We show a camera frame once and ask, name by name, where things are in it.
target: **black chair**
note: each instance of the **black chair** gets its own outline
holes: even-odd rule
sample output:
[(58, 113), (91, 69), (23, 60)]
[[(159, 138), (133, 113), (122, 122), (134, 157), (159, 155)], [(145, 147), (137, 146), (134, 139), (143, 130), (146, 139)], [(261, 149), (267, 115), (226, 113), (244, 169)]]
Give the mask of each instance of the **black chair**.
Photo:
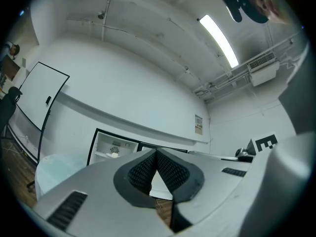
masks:
[[(3, 133), (4, 128), (7, 126), (10, 118), (15, 112), (16, 103), (19, 101), (22, 92), (17, 87), (11, 87), (9, 92), (0, 101), (0, 134)], [(14, 141), (14, 138), (9, 138), (6, 136), (6, 130), (4, 137), (1, 139)], [(2, 147), (0, 141), (0, 158), (2, 158)]]

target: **vent grille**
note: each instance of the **vent grille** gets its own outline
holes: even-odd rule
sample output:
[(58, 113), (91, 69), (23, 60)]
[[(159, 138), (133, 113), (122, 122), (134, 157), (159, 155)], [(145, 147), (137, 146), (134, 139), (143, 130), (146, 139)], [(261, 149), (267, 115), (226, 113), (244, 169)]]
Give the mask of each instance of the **vent grille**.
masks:
[(222, 172), (230, 174), (230, 175), (234, 175), (234, 176), (240, 176), (240, 177), (244, 177), (245, 174), (247, 173), (246, 171), (237, 170), (233, 168), (224, 168)]
[(72, 192), (47, 221), (65, 231), (86, 198), (87, 194)]
[(272, 52), (272, 53), (269, 53), (269, 54), (267, 54), (267, 55), (261, 57), (261, 58), (258, 59), (258, 60), (255, 60), (255, 61), (253, 61), (253, 62), (250, 62), (250, 63), (249, 63), (249, 66), (250, 66), (251, 69), (254, 69), (254, 68), (257, 68), (257, 67), (261, 66), (262, 64), (265, 64), (265, 63), (268, 62), (268, 61), (271, 61), (271, 60), (275, 59), (275, 58), (276, 58), (276, 56), (275, 56), (275, 54)]

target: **table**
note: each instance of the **table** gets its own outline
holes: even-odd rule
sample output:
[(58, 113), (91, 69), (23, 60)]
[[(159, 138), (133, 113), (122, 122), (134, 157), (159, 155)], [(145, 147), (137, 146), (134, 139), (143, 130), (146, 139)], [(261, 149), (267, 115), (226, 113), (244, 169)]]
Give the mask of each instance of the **table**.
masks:
[(87, 157), (82, 155), (55, 154), (43, 158), (35, 172), (36, 198), (86, 167)]

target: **wooden floor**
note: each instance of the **wooden floor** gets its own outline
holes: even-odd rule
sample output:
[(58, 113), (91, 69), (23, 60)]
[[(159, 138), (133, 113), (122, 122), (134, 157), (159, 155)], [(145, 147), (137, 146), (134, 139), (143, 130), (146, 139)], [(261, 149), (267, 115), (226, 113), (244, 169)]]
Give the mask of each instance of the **wooden floor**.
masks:
[(28, 192), (26, 185), (34, 181), (35, 165), (21, 153), (18, 147), (12, 144), (12, 141), (1, 140), (1, 145), (1, 167), (16, 198), (27, 206), (33, 207), (37, 202), (35, 188), (33, 186), (31, 192)]

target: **ceiling light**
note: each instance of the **ceiling light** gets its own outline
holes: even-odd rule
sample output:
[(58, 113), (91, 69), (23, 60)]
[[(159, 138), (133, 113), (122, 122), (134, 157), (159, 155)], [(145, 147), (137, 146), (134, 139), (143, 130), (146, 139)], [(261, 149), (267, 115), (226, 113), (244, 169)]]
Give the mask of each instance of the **ceiling light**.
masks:
[(221, 29), (216, 25), (213, 19), (210, 18), (209, 15), (204, 16), (200, 23), (208, 30), (208, 32), (213, 36), (216, 40), (217, 44), (220, 46), (222, 51), (224, 52), (230, 66), (233, 68), (238, 65), (238, 60), (235, 56), (235, 53), (226, 39), (225, 35), (222, 33)]

